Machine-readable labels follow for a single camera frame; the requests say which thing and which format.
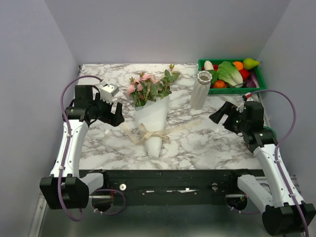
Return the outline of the pink flower bouquet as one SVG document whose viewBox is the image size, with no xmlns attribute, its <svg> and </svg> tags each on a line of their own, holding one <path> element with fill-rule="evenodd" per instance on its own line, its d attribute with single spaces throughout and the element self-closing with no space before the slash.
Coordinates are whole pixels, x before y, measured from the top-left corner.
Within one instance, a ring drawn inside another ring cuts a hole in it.
<svg viewBox="0 0 316 237">
<path fill-rule="evenodd" d="M 172 94 L 171 84 L 180 78 L 181 72 L 170 64 L 161 78 L 153 74 L 140 72 L 138 78 L 131 77 L 126 94 L 133 99 L 135 107 L 145 106 L 147 102 L 156 102 Z"/>
</svg>

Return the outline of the white wrapping paper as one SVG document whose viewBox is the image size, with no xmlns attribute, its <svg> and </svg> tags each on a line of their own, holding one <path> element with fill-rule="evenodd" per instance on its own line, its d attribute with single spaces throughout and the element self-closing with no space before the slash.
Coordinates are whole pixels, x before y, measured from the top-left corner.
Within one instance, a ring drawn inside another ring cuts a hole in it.
<svg viewBox="0 0 316 237">
<path fill-rule="evenodd" d="M 165 129 L 166 117 L 169 111 L 169 96 L 159 99 L 156 102 L 147 102 L 145 106 L 136 109 L 134 113 L 135 124 L 138 127 L 141 123 L 149 131 Z M 145 143 L 145 149 L 150 157 L 158 158 L 161 151 L 162 140 L 152 137 Z"/>
</svg>

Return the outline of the cream ribbon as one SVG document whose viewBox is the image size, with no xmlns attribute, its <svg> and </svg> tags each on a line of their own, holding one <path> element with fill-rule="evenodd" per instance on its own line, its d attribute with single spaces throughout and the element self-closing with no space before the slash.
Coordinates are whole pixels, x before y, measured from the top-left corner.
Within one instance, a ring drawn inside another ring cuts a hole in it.
<svg viewBox="0 0 316 237">
<path fill-rule="evenodd" d="M 141 138 L 138 139 L 136 136 L 134 136 L 133 133 L 122 123 L 119 125 L 119 127 L 122 129 L 122 131 L 128 136 L 128 138 L 133 142 L 134 145 L 140 145 L 145 143 L 148 139 L 152 137 L 158 137 L 162 141 L 169 142 L 169 134 L 175 133 L 184 129 L 189 129 L 193 126 L 197 126 L 202 124 L 202 119 L 196 119 L 192 122 L 180 125 L 180 126 L 174 126 L 167 129 L 157 130 L 157 131 L 149 131 L 143 123 L 141 123 L 138 126 L 138 130 L 141 132 Z"/>
</svg>

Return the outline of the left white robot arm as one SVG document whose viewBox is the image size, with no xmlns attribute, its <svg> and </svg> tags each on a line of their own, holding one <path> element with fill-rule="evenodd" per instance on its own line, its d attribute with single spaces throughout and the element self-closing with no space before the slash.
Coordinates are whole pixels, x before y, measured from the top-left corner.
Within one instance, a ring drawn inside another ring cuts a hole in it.
<svg viewBox="0 0 316 237">
<path fill-rule="evenodd" d="M 39 184 L 51 209 L 85 208 L 93 192 L 104 195 L 109 191 L 109 182 L 101 171 L 79 175 L 79 160 L 90 125 L 97 120 L 113 127 L 124 122 L 122 103 L 117 103 L 116 111 L 111 112 L 119 88 L 102 84 L 95 94 L 93 89 L 94 85 L 76 85 L 75 97 L 64 110 L 63 137 L 55 165 Z"/>
</svg>

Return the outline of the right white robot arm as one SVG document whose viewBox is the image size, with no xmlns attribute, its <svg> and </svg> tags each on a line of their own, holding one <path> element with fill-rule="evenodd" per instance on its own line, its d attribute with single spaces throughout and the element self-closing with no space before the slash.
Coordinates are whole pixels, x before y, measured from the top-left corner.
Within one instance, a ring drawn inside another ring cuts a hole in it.
<svg viewBox="0 0 316 237">
<path fill-rule="evenodd" d="M 260 102 L 246 101 L 241 107 L 230 102 L 209 118 L 216 124 L 223 116 L 226 130 L 241 134 L 248 149 L 258 160 L 267 180 L 269 191 L 253 175 L 235 176 L 227 181 L 234 194 L 243 191 L 262 215 L 263 225 L 271 236 L 305 233 L 316 215 L 313 204 L 306 203 L 292 182 L 276 150 L 274 133 L 264 127 L 264 108 Z"/>
</svg>

